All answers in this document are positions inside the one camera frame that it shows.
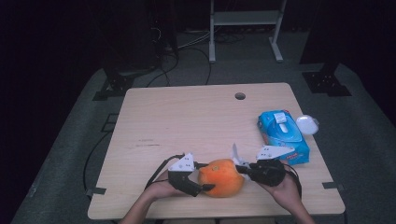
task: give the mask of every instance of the gray carpet floor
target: gray carpet floor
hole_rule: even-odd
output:
[[[195,49],[184,49],[179,53],[177,67],[167,73],[169,81],[160,76],[150,87],[205,85],[209,71],[208,85],[289,83],[303,112],[320,123],[315,139],[333,180],[345,188],[340,194],[348,223],[395,223],[395,127],[363,88],[359,77],[342,64],[335,75],[352,96],[329,97],[309,90],[302,72],[318,71],[321,64],[299,64],[308,33],[280,34],[278,45],[283,63],[276,62],[269,35],[245,34],[244,39],[233,44],[217,44],[217,61],[211,67],[206,56],[196,50],[207,54],[207,42],[194,45]],[[180,34],[178,44],[196,37]],[[175,62],[175,58],[165,56],[163,69],[169,70]],[[133,88],[147,87],[162,72],[158,69],[138,77]],[[105,136],[102,128],[109,114],[119,113],[123,100],[122,97],[92,100],[105,80],[103,70],[92,74],[13,223],[111,223],[87,217],[90,201],[83,187],[84,165],[93,148],[86,167],[86,183],[88,188],[95,186],[111,138],[111,134]],[[291,217],[276,220],[279,224],[293,223]],[[345,223],[342,215],[315,220]]]

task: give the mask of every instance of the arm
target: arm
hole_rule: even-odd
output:
[[[296,184],[290,175],[286,175],[284,180],[276,187],[259,185],[267,190],[280,206],[288,210],[295,217],[298,224],[315,224],[314,219],[306,211]]]
[[[168,173],[165,171],[157,178],[156,181],[154,181],[154,183],[142,192],[136,202],[134,202],[134,205],[132,205],[131,209],[129,209],[128,213],[119,223],[141,224],[145,220],[150,206],[155,201],[171,196],[186,195],[170,185],[167,178]]]

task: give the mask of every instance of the table top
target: table top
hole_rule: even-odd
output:
[[[258,116],[276,109],[287,109],[294,119],[303,114],[287,83],[128,90],[96,185],[106,193],[93,195],[88,216],[122,218],[160,164],[176,154],[192,152],[196,161],[208,163],[231,158],[236,144],[240,157],[255,162],[263,144]],[[310,147],[310,162],[293,166],[303,186],[303,203],[311,215],[342,214],[345,206],[338,190],[322,186],[332,182],[332,177],[315,139],[312,135],[304,138]],[[196,182],[196,173],[190,180]],[[283,215],[289,213],[256,183],[246,181],[231,198],[201,193],[195,198],[159,200],[150,207],[147,218]]]

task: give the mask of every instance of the orange pumpkin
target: orange pumpkin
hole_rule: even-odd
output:
[[[205,193],[215,198],[225,198],[235,195],[244,185],[245,178],[235,168],[232,160],[223,159],[210,162],[199,169],[198,182],[215,184],[216,186]]]

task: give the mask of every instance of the white plastic lid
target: white plastic lid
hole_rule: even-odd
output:
[[[302,115],[296,120],[296,124],[303,134],[314,134],[318,132],[318,121],[309,115]]]

